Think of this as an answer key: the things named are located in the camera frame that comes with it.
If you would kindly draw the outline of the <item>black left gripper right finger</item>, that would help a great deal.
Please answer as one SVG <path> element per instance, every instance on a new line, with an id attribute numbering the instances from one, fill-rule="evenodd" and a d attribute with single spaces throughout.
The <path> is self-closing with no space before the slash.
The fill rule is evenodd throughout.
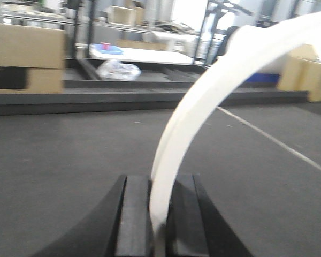
<path id="1" fill-rule="evenodd" d="M 252 256 L 208 196 L 199 175 L 177 175 L 166 224 L 166 256 Z"/>

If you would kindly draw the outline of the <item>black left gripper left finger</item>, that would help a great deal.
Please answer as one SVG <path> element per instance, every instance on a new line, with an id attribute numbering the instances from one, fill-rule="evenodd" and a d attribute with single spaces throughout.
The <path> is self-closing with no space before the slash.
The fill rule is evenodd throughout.
<path id="1" fill-rule="evenodd" d="M 121 175 L 98 205 L 34 256 L 152 256 L 150 181 Z"/>

